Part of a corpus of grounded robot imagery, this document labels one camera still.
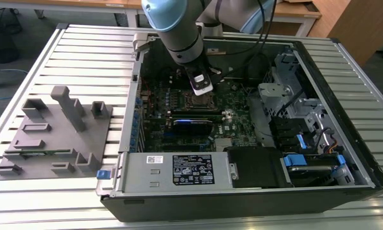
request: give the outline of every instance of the warning label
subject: warning label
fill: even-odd
[[[176,185],[215,184],[212,155],[173,156],[173,183]]]

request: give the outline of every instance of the floor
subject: floor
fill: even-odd
[[[0,69],[31,69],[59,23],[118,26],[112,13],[46,11],[46,16],[40,20],[34,10],[20,10],[19,20],[24,31],[14,35],[14,40],[22,57],[10,64],[0,64]],[[365,71],[383,93],[383,58],[380,54],[369,60]],[[22,72],[0,72],[0,97],[15,94],[24,77]],[[0,100],[0,115],[8,102],[10,100]]]

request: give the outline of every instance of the aluminum workbench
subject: aluminum workbench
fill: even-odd
[[[0,160],[23,120],[26,99],[55,103],[54,85],[68,85],[83,104],[104,101],[114,105],[103,164],[116,164],[135,63],[132,41],[140,31],[150,30],[87,25],[56,30],[0,118]],[[344,46],[324,38],[272,38],[305,44],[383,169],[383,95]],[[127,224],[103,206],[99,183],[96,178],[0,181],[0,229],[383,229],[383,196],[323,214]],[[100,185],[111,186],[112,180]]]

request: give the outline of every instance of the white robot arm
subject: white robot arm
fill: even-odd
[[[243,33],[255,34],[264,26],[264,15],[272,14],[276,0],[143,0],[152,27],[175,62],[187,69],[196,95],[213,90],[204,40],[196,21],[207,27],[223,23]]]

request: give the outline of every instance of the gray block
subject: gray block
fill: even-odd
[[[51,165],[51,170],[56,174],[72,174],[76,171],[75,166],[70,162],[55,162]]]
[[[100,113],[95,119],[94,105],[82,105],[78,100],[72,100],[75,111],[86,126],[84,131],[78,132],[60,105],[47,105],[47,109],[38,106],[42,119],[30,119],[27,116],[18,130],[15,139],[10,149],[4,153],[4,158],[0,163],[0,173],[8,170],[10,167],[18,165],[23,168],[23,173],[3,173],[0,180],[26,180],[44,178],[75,178],[96,176],[96,172],[102,167],[103,156],[106,150],[107,135],[110,130],[112,106],[100,103]],[[35,129],[26,132],[23,128]],[[54,169],[63,168],[58,163],[70,163],[75,168],[71,173],[55,173]]]
[[[78,158],[78,151],[75,149],[71,149],[70,151],[59,151],[55,153],[55,155],[63,160],[71,160]]]
[[[91,112],[95,119],[110,117],[110,112],[104,102],[92,102]]]
[[[78,99],[70,98],[70,88],[67,86],[55,86],[51,92],[51,97],[60,103],[63,112],[72,123],[78,132],[86,130],[86,123],[82,119],[82,103]]]
[[[16,149],[42,149],[46,146],[46,142],[43,140],[28,140],[20,139],[16,140],[14,147]]]
[[[98,171],[102,163],[95,158],[95,155],[90,153],[88,159],[83,156],[83,154],[79,152],[78,160],[76,160],[76,166],[80,168],[83,172],[94,172]]]
[[[27,124],[22,127],[24,132],[42,132],[51,131],[51,125],[48,123]]]
[[[4,152],[3,157],[6,157],[10,161],[23,161],[27,159],[27,156],[20,152]]]
[[[47,109],[48,107],[42,99],[28,99],[22,108],[26,116],[32,120],[43,119],[42,112]]]
[[[16,164],[0,166],[0,175],[2,176],[19,176],[23,173],[22,167]]]

